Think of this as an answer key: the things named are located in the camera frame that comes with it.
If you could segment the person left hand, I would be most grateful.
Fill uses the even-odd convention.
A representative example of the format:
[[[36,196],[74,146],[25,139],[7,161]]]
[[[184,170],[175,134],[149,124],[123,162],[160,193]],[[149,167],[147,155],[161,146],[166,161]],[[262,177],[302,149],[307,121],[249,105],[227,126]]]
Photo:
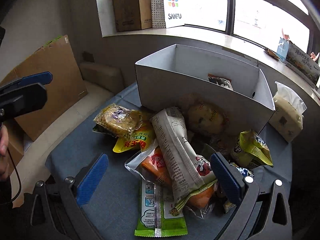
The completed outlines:
[[[0,179],[5,181],[9,176],[9,154],[8,154],[9,136],[8,130],[3,125],[1,127],[1,143],[0,143]]]

